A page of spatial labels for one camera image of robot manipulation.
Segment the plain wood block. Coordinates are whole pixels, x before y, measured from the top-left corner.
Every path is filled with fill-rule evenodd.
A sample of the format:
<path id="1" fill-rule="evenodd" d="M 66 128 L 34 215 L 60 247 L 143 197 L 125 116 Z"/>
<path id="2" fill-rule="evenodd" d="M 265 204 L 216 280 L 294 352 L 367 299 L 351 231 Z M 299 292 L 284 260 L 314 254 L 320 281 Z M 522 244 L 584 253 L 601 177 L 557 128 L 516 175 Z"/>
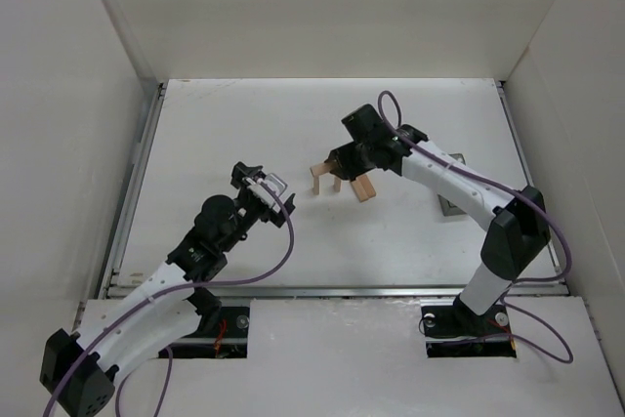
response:
<path id="1" fill-rule="evenodd" d="M 318 163 L 310 168 L 311 174 L 314 178 L 319 178 L 325 174 L 331 174 L 338 168 L 338 164 L 334 160 Z"/>

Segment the smoky transparent plastic box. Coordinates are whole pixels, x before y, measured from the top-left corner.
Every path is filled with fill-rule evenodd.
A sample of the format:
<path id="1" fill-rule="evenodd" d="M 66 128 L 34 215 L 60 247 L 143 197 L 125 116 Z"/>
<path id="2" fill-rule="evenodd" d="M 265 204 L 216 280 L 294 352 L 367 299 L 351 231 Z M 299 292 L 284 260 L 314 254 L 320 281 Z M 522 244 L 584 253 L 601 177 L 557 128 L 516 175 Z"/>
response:
<path id="1" fill-rule="evenodd" d="M 465 157 L 462 153 L 450 153 L 450 156 L 458 160 L 462 164 L 466 163 Z M 437 199 L 443 217 L 455 217 L 465 215 L 465 212 L 461 208 L 450 202 L 448 199 L 442 197 L 441 195 L 438 195 Z"/>

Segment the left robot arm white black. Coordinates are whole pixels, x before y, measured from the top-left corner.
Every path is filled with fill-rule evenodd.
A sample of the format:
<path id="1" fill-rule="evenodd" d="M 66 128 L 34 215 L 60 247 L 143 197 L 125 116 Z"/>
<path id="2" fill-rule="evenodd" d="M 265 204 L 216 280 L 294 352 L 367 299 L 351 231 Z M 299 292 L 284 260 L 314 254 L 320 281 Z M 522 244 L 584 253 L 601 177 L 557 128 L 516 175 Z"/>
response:
<path id="1" fill-rule="evenodd" d="M 236 163 L 236 197 L 209 197 L 191 229 L 157 270 L 90 327 L 60 329 L 45 343 L 40 382 L 51 415 L 95 416 L 135 369 L 206 323 L 217 323 L 222 303 L 210 291 L 228 252 L 259 222 L 293 226 L 288 185 L 260 166 Z"/>

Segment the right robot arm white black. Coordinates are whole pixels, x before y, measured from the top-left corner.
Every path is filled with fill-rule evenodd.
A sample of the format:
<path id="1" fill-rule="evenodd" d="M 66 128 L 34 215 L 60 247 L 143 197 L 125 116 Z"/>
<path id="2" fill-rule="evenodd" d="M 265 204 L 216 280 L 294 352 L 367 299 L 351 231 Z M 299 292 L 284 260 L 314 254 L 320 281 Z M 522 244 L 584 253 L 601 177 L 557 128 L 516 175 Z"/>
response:
<path id="1" fill-rule="evenodd" d="M 416 128 L 402 124 L 391 130 L 371 104 L 342 120 L 351 141 L 328 155 L 332 173 L 354 181 L 374 170 L 390 170 L 433 190 L 469 215 L 485 232 L 480 264 L 452 305 L 436 307 L 424 318 L 436 339 L 483 337 L 495 333 L 494 305 L 551 240 L 539 213 L 542 193 L 525 187 L 513 195 L 473 173 L 438 148 Z"/>

